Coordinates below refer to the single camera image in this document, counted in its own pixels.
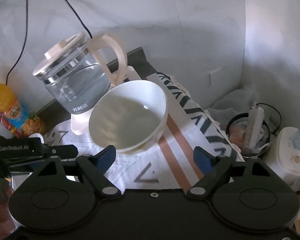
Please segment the black bin with trash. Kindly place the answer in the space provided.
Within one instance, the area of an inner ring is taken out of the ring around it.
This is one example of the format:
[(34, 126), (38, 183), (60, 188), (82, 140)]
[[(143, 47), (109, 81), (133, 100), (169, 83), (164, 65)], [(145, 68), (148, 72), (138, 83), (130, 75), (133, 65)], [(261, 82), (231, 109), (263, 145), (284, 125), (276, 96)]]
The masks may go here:
[(234, 116), (226, 126), (226, 134), (230, 142), (241, 150), (244, 158), (258, 157), (264, 154), (271, 142), (271, 137), (276, 136), (280, 130), (277, 125), (274, 130), (264, 120), (264, 107), (271, 108), (279, 115), (279, 123), (282, 123), (280, 112), (267, 103), (255, 103), (247, 113)]

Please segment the white humidifier appliance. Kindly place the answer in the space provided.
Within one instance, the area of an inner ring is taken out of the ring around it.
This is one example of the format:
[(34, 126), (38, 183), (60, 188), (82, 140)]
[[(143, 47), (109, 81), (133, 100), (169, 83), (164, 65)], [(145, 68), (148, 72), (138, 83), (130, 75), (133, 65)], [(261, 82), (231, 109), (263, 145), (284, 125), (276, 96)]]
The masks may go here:
[(299, 191), (300, 128), (281, 129), (263, 160), (293, 191)]

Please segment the glass electric kettle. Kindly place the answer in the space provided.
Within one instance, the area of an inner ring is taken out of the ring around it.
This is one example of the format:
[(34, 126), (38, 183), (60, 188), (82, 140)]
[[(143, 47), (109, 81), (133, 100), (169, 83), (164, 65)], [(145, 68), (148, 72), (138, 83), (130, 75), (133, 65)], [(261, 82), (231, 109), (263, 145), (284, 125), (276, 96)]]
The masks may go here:
[[(104, 48), (111, 48), (116, 54), (115, 74), (99, 52)], [(110, 33), (93, 38), (84, 33), (73, 35), (58, 42), (44, 56), (32, 74), (73, 115), (91, 110), (110, 86), (123, 83), (128, 64), (120, 39)]]

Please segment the patterned white table cloth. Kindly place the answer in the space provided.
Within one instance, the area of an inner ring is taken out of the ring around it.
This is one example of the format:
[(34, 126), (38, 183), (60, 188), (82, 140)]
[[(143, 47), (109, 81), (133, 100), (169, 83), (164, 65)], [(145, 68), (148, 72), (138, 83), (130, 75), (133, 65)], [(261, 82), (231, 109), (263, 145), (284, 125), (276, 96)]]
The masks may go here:
[[(230, 156), (234, 148), (209, 114), (189, 98), (171, 78), (163, 73), (147, 77), (167, 95), (168, 117), (159, 141), (126, 153), (116, 152), (116, 159), (106, 177), (120, 190), (126, 189), (184, 189), (188, 190), (202, 177), (193, 160), (199, 146), (214, 156)], [(51, 129), (44, 137), (50, 146), (74, 145), (79, 155), (96, 155), (106, 147), (96, 145), (90, 133), (75, 135), (70, 122)]]

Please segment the white ceramic bowl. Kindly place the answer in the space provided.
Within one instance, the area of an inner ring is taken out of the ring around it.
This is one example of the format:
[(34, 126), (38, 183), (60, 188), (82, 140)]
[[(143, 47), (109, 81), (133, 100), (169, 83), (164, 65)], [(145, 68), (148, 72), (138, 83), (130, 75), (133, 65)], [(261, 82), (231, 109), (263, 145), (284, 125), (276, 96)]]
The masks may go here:
[(93, 142), (113, 145), (118, 153), (134, 151), (159, 141), (168, 117), (165, 91), (147, 80), (125, 82), (96, 106), (89, 124)]

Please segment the orange juice bottle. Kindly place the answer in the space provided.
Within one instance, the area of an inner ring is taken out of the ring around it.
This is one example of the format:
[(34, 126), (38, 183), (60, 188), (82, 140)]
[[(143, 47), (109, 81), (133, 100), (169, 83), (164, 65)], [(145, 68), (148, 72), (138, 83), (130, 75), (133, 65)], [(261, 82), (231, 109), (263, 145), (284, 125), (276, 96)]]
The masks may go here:
[(20, 129), (27, 137), (44, 134), (45, 124), (18, 99), (18, 96), (5, 84), (0, 83), (0, 113)]

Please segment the red snack can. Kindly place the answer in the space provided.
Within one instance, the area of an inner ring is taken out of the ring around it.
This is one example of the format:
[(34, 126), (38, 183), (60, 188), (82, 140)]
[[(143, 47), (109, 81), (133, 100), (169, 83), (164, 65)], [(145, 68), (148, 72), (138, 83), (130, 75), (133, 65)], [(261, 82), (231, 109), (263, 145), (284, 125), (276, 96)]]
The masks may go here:
[(0, 124), (4, 126), (14, 137), (16, 138), (24, 138), (25, 134), (21, 129), (15, 127), (10, 120), (6, 118), (6, 116), (0, 112)]

